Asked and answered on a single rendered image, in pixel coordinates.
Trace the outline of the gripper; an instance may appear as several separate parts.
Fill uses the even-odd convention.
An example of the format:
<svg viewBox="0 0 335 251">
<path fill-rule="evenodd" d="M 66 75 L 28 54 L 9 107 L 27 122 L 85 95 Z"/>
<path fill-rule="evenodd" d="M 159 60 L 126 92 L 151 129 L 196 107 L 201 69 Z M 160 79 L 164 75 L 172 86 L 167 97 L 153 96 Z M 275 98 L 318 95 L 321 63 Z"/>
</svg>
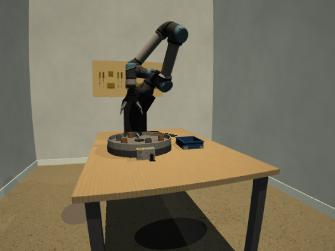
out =
<svg viewBox="0 0 335 251">
<path fill-rule="evenodd" d="M 136 87 L 136 86 L 126 86 L 126 87 Z M 131 88 L 130 88 L 130 94 L 127 94 L 126 97 L 123 99 L 120 114 L 122 113 L 122 110 L 124 109 L 123 107 L 125 107 L 125 103 L 127 105 L 127 102 L 128 103 L 129 102 L 133 102 L 133 103 L 136 102 L 136 105 L 138 106 L 138 108 L 139 109 L 141 108 L 140 101 L 137 98 L 137 94 L 135 94 L 135 89 L 134 88 L 132 88 L 132 92 L 131 92 Z M 141 112 L 141 114 L 143 114 L 142 109 L 140 109 L 140 112 Z"/>
</svg>

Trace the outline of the blue rectangular crate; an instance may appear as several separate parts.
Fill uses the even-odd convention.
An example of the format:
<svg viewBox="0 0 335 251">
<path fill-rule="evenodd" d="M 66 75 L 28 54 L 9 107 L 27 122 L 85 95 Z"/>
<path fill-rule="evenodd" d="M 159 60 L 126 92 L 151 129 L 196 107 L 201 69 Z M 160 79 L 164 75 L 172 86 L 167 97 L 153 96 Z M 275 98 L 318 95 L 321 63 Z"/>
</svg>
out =
<svg viewBox="0 0 335 251">
<path fill-rule="evenodd" d="M 204 148 L 204 141 L 195 136 L 176 137 L 176 144 L 183 150 Z"/>
</svg>

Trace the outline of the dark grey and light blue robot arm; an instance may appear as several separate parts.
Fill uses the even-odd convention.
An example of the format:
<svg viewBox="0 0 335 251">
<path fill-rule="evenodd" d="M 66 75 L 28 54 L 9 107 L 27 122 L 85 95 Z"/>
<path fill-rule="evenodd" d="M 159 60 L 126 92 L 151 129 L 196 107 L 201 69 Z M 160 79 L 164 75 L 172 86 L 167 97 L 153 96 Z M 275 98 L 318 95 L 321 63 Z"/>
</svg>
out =
<svg viewBox="0 0 335 251">
<path fill-rule="evenodd" d="M 168 47 L 161 72 L 155 68 L 151 68 L 151 70 L 143 68 L 141 66 L 143 62 L 160 42 L 167 37 Z M 187 38 L 188 30 L 184 26 L 172 21 L 163 23 L 136 57 L 133 60 L 129 60 L 126 64 L 126 85 L 135 86 L 137 83 L 136 78 L 143 78 L 145 80 L 137 87 L 143 94 L 152 96 L 155 87 L 163 93 L 168 92 L 173 86 L 171 73 L 179 47 Z"/>
</svg>

